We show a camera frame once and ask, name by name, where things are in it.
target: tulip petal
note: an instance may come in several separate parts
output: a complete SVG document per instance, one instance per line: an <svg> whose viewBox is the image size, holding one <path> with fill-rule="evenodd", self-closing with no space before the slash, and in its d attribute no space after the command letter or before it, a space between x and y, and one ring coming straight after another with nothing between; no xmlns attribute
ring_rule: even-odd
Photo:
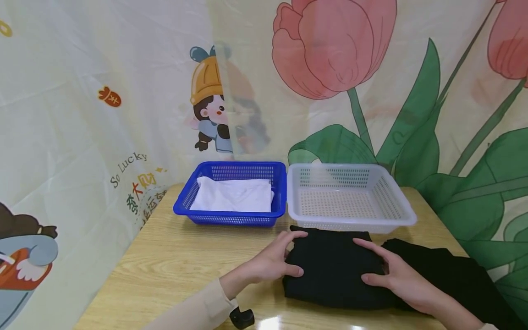
<svg viewBox="0 0 528 330"><path fill-rule="evenodd" d="M369 74L362 82L368 80L379 69L385 57L389 41L392 37L396 23L396 0L352 0L363 8L369 18L374 36L374 49L372 50L372 63Z"/></svg>
<svg viewBox="0 0 528 330"><path fill-rule="evenodd" d="M273 20L273 32L277 32L280 29L280 22L282 21L282 9L283 8L289 8L293 9L290 4L281 2L279 6L277 7L277 16L275 16L275 19Z"/></svg>
<svg viewBox="0 0 528 330"><path fill-rule="evenodd" d="M280 16L282 17L280 28L288 31L292 39L300 39L299 21L302 16L290 7L283 7Z"/></svg>
<svg viewBox="0 0 528 330"><path fill-rule="evenodd" d="M528 1L504 3L489 34L488 61L508 79L526 77L528 70Z"/></svg>
<svg viewBox="0 0 528 330"><path fill-rule="evenodd" d="M292 39L285 29L279 29L273 36L271 57L280 77L295 93L314 100L335 96L310 72L304 60L304 45L301 40Z"/></svg>
<svg viewBox="0 0 528 330"><path fill-rule="evenodd" d="M366 12L350 0L314 1L303 10L299 34L310 71L328 89L356 87L369 74L374 40Z"/></svg>
<svg viewBox="0 0 528 330"><path fill-rule="evenodd" d="M310 3L316 0L291 0L291 6L299 14L303 13L304 8Z"/></svg>

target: cartoon girl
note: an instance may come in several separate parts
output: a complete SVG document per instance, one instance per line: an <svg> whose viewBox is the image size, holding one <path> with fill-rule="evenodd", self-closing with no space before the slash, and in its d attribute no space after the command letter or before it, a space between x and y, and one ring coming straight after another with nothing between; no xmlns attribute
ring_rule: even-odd
<svg viewBox="0 0 528 330"><path fill-rule="evenodd" d="M22 311L59 253L55 226L0 203L0 330Z"/></svg>
<svg viewBox="0 0 528 330"><path fill-rule="evenodd" d="M226 52L226 57L229 58L229 49L226 49ZM192 47L190 56L199 63L194 70L191 87L193 126L200 131L194 147L204 151L209 147L209 142L214 140L217 152L232 154L233 147L215 47L213 46L209 53L203 48ZM244 153L255 154L269 143L266 127L261 121L261 111L254 101L254 92L246 76L229 61L227 65L234 101L230 112L234 119L236 139Z"/></svg>
<svg viewBox="0 0 528 330"><path fill-rule="evenodd" d="M233 153L214 46L209 54L203 48L192 47L190 55L199 63L191 87L191 104L200 131L194 147L204 151L214 141L217 152Z"/></svg>

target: wood grain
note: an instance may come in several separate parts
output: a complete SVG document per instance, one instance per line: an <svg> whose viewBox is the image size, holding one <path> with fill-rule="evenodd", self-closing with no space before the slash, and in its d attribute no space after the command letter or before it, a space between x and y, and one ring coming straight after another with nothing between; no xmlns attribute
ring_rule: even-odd
<svg viewBox="0 0 528 330"><path fill-rule="evenodd" d="M271 229L195 225L172 211L182 187L175 185L167 192L76 330L141 329L215 277L253 257L294 223L285 215ZM402 190L418 216L417 224L398 228L389 235L372 235L372 239L382 243L400 238L426 247L445 247L454 255L466 256L420 194L411 188ZM253 329L257 330L443 329L436 320L418 313L329 309L285 299L280 281L250 286L238 301L241 310L253 310ZM228 320L219 329L235 327Z"/></svg>

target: folded black garment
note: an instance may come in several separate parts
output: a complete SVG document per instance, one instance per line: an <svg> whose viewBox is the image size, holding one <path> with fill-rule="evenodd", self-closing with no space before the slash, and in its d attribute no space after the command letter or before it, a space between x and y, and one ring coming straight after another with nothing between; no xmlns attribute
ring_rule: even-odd
<svg viewBox="0 0 528 330"><path fill-rule="evenodd" d="M285 276L284 295L335 308L383 309L393 306L395 295L385 288L363 283L364 273L383 273L383 260L352 239L371 241L367 232L336 232L291 226L308 232L294 240L286 262L304 269L300 278Z"/></svg>
<svg viewBox="0 0 528 330"><path fill-rule="evenodd" d="M429 249L398 239L389 240L382 246L401 256L419 274L482 322L493 324L499 330L526 329L487 271L474 259L454 257L446 249ZM399 309L414 310L400 298L396 298L394 305Z"/></svg>

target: beige sleeve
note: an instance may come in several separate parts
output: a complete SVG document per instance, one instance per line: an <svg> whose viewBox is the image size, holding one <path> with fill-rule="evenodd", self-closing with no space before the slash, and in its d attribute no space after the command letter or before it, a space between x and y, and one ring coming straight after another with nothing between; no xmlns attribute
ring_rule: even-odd
<svg viewBox="0 0 528 330"><path fill-rule="evenodd" d="M485 324L484 327L480 330L498 330L494 325Z"/></svg>
<svg viewBox="0 0 528 330"><path fill-rule="evenodd" d="M229 301L216 279L202 291L179 303L149 323L144 330L214 330L238 307Z"/></svg>

